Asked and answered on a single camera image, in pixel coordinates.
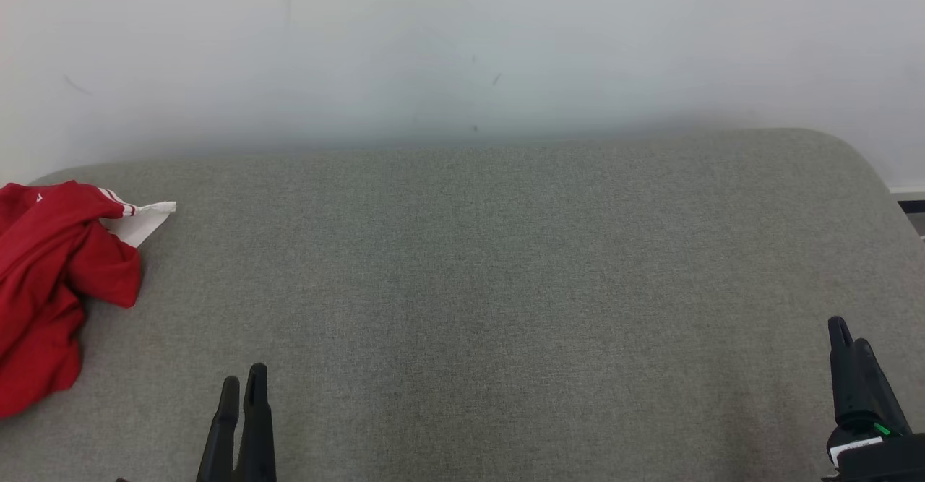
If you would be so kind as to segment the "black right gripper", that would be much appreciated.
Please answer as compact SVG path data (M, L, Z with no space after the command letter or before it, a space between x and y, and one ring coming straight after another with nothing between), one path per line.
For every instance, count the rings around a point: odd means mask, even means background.
M836 429L826 448L834 473L823 481L923 481L924 435L912 434L898 398L866 338L853 342L846 321L828 320L830 384ZM849 423L855 413L853 360L878 423Z

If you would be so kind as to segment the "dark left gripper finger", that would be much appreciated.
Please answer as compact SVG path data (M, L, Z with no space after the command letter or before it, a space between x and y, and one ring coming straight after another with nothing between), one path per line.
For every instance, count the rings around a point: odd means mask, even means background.
M242 395L241 445L234 481L275 481L273 418L268 400L268 372L263 363L252 364Z
M218 409L212 417L202 453L197 481L231 481L235 469L235 430L240 410L240 380L228 376L223 382Z

